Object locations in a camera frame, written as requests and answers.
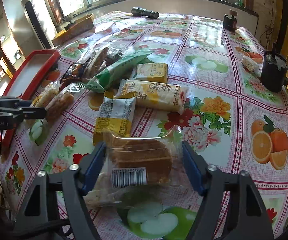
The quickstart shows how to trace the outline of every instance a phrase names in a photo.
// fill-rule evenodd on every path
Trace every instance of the green snack package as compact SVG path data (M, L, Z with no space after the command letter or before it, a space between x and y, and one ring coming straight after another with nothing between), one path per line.
M122 57L120 60L95 75L87 83L86 88L97 93L104 93L113 81L121 78L126 71L137 66L140 61L151 55L153 52L154 51L136 51Z

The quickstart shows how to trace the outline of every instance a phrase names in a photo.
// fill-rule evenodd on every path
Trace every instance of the barcode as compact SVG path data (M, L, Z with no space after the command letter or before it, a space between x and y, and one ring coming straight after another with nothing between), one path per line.
M113 188L138 186L147 183L146 168L126 168L112 170Z

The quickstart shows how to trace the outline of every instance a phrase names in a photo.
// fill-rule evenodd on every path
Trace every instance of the black cup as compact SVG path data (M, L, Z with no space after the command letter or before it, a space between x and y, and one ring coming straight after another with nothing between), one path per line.
M269 63L267 62L267 55L271 54L271 51L265 51L263 70L261 72L261 83L270 91L278 93L282 89L284 84L287 69L281 67L278 69L278 64L276 62ZM276 56L280 57L285 63L286 59L279 53L275 53Z

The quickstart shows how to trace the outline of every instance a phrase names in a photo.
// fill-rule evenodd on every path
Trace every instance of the blue gripper pad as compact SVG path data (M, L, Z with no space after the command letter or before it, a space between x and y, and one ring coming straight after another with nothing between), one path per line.
M189 178L189 181L194 189L197 191L200 196L204 196L206 193L206 189L202 186L202 174L198 169L195 158L192 155L197 155L191 146L183 141L183 166L185 168L186 174Z
M106 150L106 144L103 142L98 143L90 156L90 158L92 158L91 164L87 168L87 171L85 173L84 184L81 189L83 196L87 195L87 193L93 190L94 188L94 185L97 181L97 178L104 164L105 150Z

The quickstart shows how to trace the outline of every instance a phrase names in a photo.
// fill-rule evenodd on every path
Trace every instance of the floral tablecloth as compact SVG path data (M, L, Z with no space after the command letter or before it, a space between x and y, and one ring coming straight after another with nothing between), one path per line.
M249 171L278 236L288 222L288 92L268 91L243 67L244 55L262 66L263 48L247 29L231 33L222 24L190 15L160 14L151 20L114 11L58 48L62 58L46 80L61 78L96 43L107 42L123 53L153 51L149 60L168 64L168 83L191 87L191 96L182 115L136 108L132 136L157 136L180 125L184 139L208 163L224 172ZM47 83L42 82L35 96ZM99 105L91 95L88 90L75 94L73 105L40 145L30 141L24 124L17 129L9 158L0 163L3 188L16 212L39 170L61 172L92 152ZM262 151L270 155L261 156ZM63 198L58 199L65 218ZM222 233L228 200L225 192L216 237ZM176 206L196 212L200 203L201 197L187 189ZM140 239L122 225L114 208L93 209L90 215L102 239Z

